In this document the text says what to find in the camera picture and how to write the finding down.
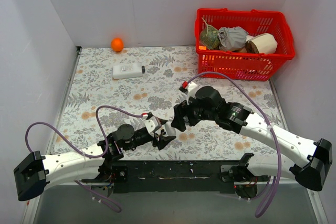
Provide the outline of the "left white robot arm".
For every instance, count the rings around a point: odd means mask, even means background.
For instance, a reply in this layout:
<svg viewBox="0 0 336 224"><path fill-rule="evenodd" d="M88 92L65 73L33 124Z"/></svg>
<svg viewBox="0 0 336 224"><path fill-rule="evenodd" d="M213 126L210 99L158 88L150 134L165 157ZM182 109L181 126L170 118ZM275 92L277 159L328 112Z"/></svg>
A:
<svg viewBox="0 0 336 224"><path fill-rule="evenodd" d="M100 141L84 149L84 155L68 152L41 155L39 151L26 156L14 169L19 201L41 195L47 189L74 180L84 183L122 181L114 163L123 158L123 151L135 150L145 143L152 143L159 150L176 138L176 130L166 122L161 127L143 127L135 130L130 124L121 125Z"/></svg>

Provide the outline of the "white earbud charging case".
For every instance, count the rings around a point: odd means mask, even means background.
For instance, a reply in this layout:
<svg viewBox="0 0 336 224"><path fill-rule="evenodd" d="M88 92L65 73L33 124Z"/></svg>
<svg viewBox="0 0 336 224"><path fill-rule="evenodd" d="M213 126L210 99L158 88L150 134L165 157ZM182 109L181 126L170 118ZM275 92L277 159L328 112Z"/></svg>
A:
<svg viewBox="0 0 336 224"><path fill-rule="evenodd" d="M164 124L165 135L166 136L176 136L176 129L171 126L171 121L167 121Z"/></svg>

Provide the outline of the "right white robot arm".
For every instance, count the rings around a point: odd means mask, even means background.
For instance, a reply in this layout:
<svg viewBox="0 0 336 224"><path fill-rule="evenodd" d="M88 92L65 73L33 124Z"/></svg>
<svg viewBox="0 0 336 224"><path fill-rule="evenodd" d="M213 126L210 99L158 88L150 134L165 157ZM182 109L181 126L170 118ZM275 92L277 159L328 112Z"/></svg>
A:
<svg viewBox="0 0 336 224"><path fill-rule="evenodd" d="M301 186L322 191L332 165L332 144L299 137L276 125L272 126L248 108L237 102L226 102L220 93L210 87L183 83L179 88L186 100L174 107L171 126L181 132L200 121L213 121L220 128L250 137L276 151L280 157L258 157L246 154L237 167L238 176L248 181L257 176L276 176L293 179Z"/></svg>

